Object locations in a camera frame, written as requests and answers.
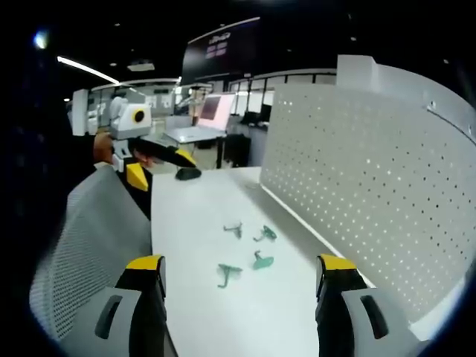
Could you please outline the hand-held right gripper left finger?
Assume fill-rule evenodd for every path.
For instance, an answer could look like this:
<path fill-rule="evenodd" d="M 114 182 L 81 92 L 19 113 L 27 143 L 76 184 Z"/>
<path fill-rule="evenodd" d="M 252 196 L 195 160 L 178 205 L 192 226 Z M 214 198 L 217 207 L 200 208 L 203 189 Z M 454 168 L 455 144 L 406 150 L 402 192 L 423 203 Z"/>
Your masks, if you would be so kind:
<path fill-rule="evenodd" d="M 131 261 L 93 295 L 62 340 L 67 356 L 177 356 L 167 326 L 165 257 Z"/>

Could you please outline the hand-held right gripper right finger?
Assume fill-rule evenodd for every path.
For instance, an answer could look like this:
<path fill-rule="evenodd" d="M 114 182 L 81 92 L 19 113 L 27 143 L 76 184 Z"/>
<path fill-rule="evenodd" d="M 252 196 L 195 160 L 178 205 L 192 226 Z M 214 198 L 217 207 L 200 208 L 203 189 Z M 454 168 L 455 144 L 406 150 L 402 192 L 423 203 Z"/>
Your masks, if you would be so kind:
<path fill-rule="evenodd" d="M 418 356 L 428 345 L 399 306 L 345 258 L 317 257 L 316 302 L 320 356 Z"/>

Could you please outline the person's left hand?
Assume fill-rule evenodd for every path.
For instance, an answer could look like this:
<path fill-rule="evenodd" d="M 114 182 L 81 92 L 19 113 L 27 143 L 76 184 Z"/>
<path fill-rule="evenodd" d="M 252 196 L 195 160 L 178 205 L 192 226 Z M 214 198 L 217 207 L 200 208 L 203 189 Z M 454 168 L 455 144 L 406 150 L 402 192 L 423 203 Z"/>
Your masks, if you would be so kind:
<path fill-rule="evenodd" d="M 100 132 L 94 137 L 93 158 L 95 163 L 112 164 L 113 143 L 108 132 Z"/>

